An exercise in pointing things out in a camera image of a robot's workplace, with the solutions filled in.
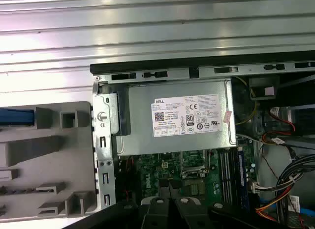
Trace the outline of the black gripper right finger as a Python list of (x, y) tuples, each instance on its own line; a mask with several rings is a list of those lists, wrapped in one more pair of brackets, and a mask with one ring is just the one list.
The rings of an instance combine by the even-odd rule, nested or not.
[(182, 196), (181, 182), (170, 180), (170, 197), (174, 212), (178, 212), (181, 229), (278, 229), (280, 226), (252, 212), (226, 204), (214, 203), (204, 206), (199, 199)]

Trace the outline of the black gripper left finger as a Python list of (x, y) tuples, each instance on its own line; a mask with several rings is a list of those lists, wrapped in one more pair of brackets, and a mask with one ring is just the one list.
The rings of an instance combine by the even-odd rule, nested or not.
[(159, 196), (147, 197), (138, 206), (123, 201), (78, 222), (80, 229), (165, 229), (168, 225), (169, 181), (160, 179)]

